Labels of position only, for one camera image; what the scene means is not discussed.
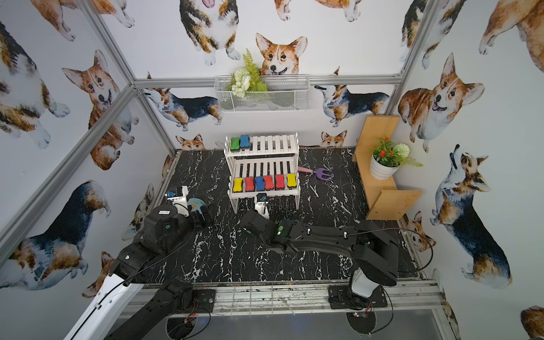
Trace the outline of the yellow eraser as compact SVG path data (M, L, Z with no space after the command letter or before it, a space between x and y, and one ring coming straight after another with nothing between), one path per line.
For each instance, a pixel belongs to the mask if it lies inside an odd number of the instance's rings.
M287 178L287 186L289 188L296 188L297 187L298 183L297 183L297 175L296 174L287 174L286 178Z
M241 193L243 191L243 183L244 183L243 178L235 178L233 182L232 191L234 193Z

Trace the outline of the red eraser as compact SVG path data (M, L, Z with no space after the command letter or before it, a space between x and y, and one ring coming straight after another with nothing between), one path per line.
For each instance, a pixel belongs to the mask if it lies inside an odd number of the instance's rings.
M245 184L245 191L246 192L254 192L255 189L255 181L254 177L245 177L244 178L244 184Z
M275 175L275 188L276 190L284 190L286 188L285 176L283 174Z
M267 175L267 176L264 176L263 177L263 182L264 182L264 188L266 191L270 191L270 190L274 190L275 189L275 184L274 184L274 181L273 181L273 176L272 175Z

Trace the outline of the white wooden shelf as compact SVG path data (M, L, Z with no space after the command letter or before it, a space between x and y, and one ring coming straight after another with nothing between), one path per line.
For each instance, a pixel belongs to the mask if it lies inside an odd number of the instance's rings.
M266 193L268 197L292 196L295 199L296 208L300 208L301 188L298 175L300 145L298 134L290 135L254 135L250 136L251 147L248 150L239 152L230 151L230 139L225 138L223 147L226 162L230 173L228 184L228 197L232 209L238 212L239 202L245 198L255 198L257 194ZM235 178L245 177L264 177L273 176L275 184L275 175L283 174L285 176L284 190L254 191L246 192L245 184L241 193L232 191ZM287 186L287 174L297 175L297 187L289 188Z

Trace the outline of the blue eraser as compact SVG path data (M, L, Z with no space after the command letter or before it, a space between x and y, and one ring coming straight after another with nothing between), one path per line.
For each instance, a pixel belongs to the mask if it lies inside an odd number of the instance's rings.
M239 137L239 147L242 150L248 150L251 147L251 139L248 135L241 135Z
M255 177L254 182L255 182L255 190L256 191L265 191L266 190L265 182L264 182L263 177Z

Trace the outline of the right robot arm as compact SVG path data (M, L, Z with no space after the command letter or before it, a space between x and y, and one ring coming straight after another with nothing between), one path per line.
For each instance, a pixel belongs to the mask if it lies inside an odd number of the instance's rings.
M373 222L333 228L299 220L272 221L249 211L237 226L278 254L322 252L352 259L358 268L351 279L351 291L358 296L368 298L378 286L397 285L399 242Z

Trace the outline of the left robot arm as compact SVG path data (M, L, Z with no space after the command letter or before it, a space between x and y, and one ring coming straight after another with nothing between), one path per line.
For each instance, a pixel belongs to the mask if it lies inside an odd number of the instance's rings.
M165 280L151 300L117 330L112 327L142 289L138 277L177 254L197 230L214 223L210 209L193 211L180 203L159 205L144 219L133 243L122 249L92 303L66 335L67 339L142 339L176 310L194 313L193 286L174 276Z

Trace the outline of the wooden corner shelf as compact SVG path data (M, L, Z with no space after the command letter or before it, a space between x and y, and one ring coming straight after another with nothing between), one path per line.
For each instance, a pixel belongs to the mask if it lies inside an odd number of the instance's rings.
M422 195L420 190L399 190L393 178L396 168L379 164L373 156L379 139L390 137L399 120L398 116L368 116L358 139L354 161L369 207L368 220L398 221Z

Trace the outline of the teal dustpan with brush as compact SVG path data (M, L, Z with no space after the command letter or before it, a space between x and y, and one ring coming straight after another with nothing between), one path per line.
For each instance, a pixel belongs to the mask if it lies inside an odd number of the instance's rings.
M190 198L188 199L187 204L191 212L198 211L202 213L201 208L205 206L205 202L202 201L200 198Z

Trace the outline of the purple pink toy rake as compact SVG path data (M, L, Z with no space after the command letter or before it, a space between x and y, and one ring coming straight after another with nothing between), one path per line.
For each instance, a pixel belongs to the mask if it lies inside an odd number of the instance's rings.
M334 178L334 173L331 169L318 168L316 170L312 170L304 167L298 167L297 170L306 174L313 174L321 181L333 181Z

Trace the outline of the potted plant white pot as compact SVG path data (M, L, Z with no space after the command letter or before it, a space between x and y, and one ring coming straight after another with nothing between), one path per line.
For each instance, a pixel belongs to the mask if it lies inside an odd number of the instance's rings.
M378 181L386 181L404 166L423 167L423 164L411 156L407 144L394 143L386 135L379 138L371 154L371 176Z

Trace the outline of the artificial fern white flowers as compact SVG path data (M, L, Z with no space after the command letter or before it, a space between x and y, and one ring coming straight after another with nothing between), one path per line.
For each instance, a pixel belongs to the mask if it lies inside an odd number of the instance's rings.
M260 69L254 63L251 52L246 50L242 55L244 66L238 68L231 76L226 90L238 98L245 98L253 92L267 92L268 88L261 78Z

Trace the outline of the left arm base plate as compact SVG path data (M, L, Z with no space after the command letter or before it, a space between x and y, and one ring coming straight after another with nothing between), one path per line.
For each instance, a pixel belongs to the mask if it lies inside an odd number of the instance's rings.
M190 290L189 293L183 293L177 312L204 311L204 313L211 313L215 306L216 295L217 291L213 289L196 289Z

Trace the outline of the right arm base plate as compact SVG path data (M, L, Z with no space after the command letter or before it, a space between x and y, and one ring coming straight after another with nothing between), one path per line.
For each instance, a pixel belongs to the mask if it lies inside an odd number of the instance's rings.
M388 307L388 299L382 286L378 286L370 297L362 297L351 291L347 285L329 286L327 297L331 309L333 310L355 310L365 311L370 305L372 308Z

